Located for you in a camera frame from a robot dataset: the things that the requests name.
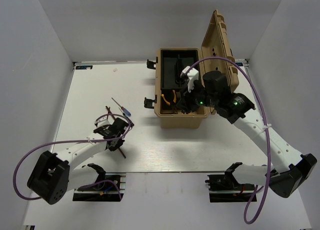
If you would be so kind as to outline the tan plastic toolbox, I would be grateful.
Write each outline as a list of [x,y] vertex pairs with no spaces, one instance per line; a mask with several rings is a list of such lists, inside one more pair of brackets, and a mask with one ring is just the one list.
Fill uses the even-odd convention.
[[161,48],[155,69],[155,99],[145,99],[163,129],[197,129],[215,114],[213,96],[230,96],[239,85],[238,70],[221,13],[212,13],[201,48]]

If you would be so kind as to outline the yellow handled needle-nose pliers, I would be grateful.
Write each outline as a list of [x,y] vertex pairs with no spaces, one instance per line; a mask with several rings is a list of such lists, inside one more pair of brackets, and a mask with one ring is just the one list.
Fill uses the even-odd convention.
[[171,106],[175,106],[177,103],[177,93],[176,91],[173,89],[172,90],[172,98],[171,98],[171,101],[170,101],[170,105]]

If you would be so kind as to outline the black toolbox tray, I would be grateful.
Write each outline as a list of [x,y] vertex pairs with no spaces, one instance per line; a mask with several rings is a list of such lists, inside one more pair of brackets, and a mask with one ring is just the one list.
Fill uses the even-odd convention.
[[187,79],[181,78],[182,70],[199,60],[198,49],[169,49],[160,50],[160,89],[162,91],[181,89],[187,86]]

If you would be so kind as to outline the yellow handled small pliers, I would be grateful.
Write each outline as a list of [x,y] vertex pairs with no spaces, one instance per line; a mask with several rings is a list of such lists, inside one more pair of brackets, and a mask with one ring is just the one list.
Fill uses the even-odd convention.
[[163,99],[164,103],[167,106],[172,106],[173,105],[173,96],[172,94],[161,94],[161,98]]

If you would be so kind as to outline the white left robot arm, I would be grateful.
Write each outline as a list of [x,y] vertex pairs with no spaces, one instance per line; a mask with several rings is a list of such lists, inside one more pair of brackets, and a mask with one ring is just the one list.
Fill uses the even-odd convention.
[[125,141],[125,134],[134,126],[124,116],[113,123],[98,120],[96,129],[84,142],[60,151],[43,152],[27,181],[27,187],[48,204],[56,204],[70,190],[99,190],[105,186],[105,170],[96,163],[86,161],[106,150],[115,151]]

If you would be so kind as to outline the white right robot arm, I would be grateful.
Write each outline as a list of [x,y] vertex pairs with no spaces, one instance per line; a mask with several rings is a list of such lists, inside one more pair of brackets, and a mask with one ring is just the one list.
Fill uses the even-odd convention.
[[231,91],[227,78],[218,70],[199,80],[198,70],[185,68],[181,74],[187,86],[180,93],[177,107],[190,113],[199,107],[214,108],[219,116],[241,130],[266,155],[266,166],[232,164],[225,172],[223,186],[233,190],[244,184],[265,184],[282,198],[288,198],[311,174],[317,159],[291,147],[271,126],[262,112],[242,93]]

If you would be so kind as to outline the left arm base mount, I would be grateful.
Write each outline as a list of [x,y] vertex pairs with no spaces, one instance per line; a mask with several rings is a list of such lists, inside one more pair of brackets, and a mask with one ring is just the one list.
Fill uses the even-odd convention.
[[126,188],[125,173],[110,173],[105,175],[105,179],[112,181],[86,188],[84,190],[74,190],[73,202],[121,202]]

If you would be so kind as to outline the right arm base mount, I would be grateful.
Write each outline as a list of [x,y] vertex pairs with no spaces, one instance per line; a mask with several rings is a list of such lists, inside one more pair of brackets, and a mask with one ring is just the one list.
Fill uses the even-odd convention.
[[253,184],[234,185],[220,172],[208,174],[205,184],[208,187],[210,203],[247,203],[255,190]]

